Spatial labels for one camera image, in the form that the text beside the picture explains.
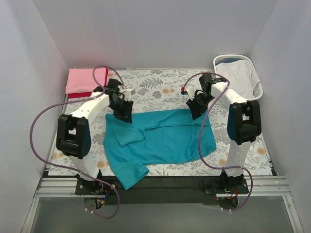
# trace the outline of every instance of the basket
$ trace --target basket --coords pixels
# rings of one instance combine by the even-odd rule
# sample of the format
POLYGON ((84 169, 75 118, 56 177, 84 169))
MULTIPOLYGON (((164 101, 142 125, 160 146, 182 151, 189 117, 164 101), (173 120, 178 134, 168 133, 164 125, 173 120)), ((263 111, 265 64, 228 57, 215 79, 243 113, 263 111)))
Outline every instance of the basket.
MULTIPOLYGON (((231 62, 235 62, 235 61, 238 61, 238 60, 247 60, 254 67, 254 64, 252 63, 252 61, 248 57, 245 57, 245 56, 242 56, 242 55, 220 55, 220 56, 215 57, 214 62, 213 62, 214 63, 215 73, 217 73, 217 67, 216 66, 218 64, 220 64, 220 63, 231 63, 231 62)), ((254 67, 254 71, 255 72, 253 72, 253 75, 257 75, 255 67, 254 67)), ((256 85, 255 89, 253 90, 253 95, 255 97, 254 98, 250 98, 248 100, 258 100, 262 96, 262 94, 263 94, 262 86, 261 86, 260 83, 258 83, 256 85)))

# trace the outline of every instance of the white wall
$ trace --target white wall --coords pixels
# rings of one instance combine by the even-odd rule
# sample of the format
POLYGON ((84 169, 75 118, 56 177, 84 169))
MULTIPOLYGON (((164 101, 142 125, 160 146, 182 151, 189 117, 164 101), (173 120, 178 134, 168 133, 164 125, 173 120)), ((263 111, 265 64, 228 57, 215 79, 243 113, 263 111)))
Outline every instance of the white wall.
MULTIPOLYGON (((44 168, 29 129, 45 107, 64 98, 68 67, 31 0, 0 1, 0 232, 21 231, 44 168)), ((35 131, 47 158, 60 109, 35 131)))
POLYGON ((249 54, 277 0, 33 0, 69 67, 211 67, 249 54))
POLYGON ((251 52, 264 94, 263 135, 311 232, 311 2, 279 0, 251 52))

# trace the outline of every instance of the teal fabric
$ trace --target teal fabric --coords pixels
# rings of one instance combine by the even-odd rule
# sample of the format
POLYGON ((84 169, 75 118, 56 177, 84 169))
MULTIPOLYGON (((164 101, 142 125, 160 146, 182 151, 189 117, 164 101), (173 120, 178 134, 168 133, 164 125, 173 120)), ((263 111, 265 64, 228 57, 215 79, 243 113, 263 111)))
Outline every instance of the teal fabric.
MULTIPOLYGON (((133 123, 106 115, 104 148, 110 167, 125 190, 149 172, 149 164, 185 163, 200 158, 198 137, 204 116, 192 120, 189 109, 132 114, 133 123)), ((202 152, 216 150, 209 120, 204 125, 202 152)))

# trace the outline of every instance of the white cloth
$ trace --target white cloth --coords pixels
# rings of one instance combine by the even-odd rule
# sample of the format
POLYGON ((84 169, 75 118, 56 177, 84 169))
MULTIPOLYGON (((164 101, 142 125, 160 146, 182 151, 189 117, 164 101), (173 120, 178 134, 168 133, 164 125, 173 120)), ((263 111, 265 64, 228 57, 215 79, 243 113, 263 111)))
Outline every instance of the white cloth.
POLYGON ((260 82, 256 75, 254 66, 247 60, 239 60, 231 63, 220 63, 217 66, 217 73, 223 75, 230 81, 230 88, 240 96, 254 98, 253 90, 260 82))

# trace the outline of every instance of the floral tablecloth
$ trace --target floral tablecloth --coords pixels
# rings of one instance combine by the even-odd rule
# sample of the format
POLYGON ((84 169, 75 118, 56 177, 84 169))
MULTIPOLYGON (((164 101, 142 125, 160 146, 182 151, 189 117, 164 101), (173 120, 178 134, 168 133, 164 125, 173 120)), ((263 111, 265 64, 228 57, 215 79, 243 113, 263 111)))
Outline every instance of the floral tablecloth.
MULTIPOLYGON (((125 85, 136 91, 135 95, 132 96, 134 101, 133 113, 139 113, 187 108, 188 97, 180 94, 180 88, 185 80, 198 72, 202 72, 202 70, 120 70, 119 74, 122 76, 125 85)), ((108 76, 118 78, 112 71, 109 72, 108 76)), ((190 81, 188 85, 200 88, 198 78, 190 81)), ((82 103, 69 104, 66 106, 65 113, 69 114, 81 105, 82 103)), ((103 146, 106 113, 112 113, 112 111, 109 108, 104 109, 90 125, 92 147, 88 156, 93 158, 103 175, 113 176, 103 146)), ((227 116, 228 111, 221 103, 217 103, 210 112, 209 120, 217 149, 205 160, 213 166, 224 166, 228 156, 230 139, 226 131, 227 116)), ((51 160, 54 163, 73 166, 71 160, 62 152, 56 148, 53 150, 51 160)), ((252 175, 272 175, 262 136, 257 137, 257 140, 252 143, 247 154, 245 167, 250 170, 252 175)), ((150 170, 149 176, 206 176, 219 175, 221 172, 208 168, 201 160, 183 164, 149 165, 148 168, 150 170)), ((53 176, 74 174, 74 171, 68 169, 53 166, 49 168, 49 175, 53 176)))

